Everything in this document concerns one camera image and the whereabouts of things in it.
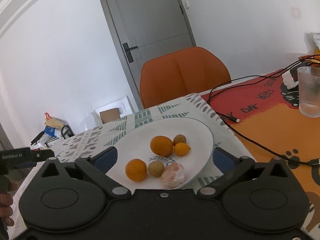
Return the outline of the person's left hand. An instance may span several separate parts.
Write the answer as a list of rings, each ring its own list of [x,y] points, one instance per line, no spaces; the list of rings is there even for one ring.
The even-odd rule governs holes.
[[[12,227],[15,225],[12,219],[13,209],[12,204],[14,202],[11,192],[17,191],[19,185],[17,183],[11,182],[6,176],[1,176],[1,221],[4,226],[4,230],[7,227]]]

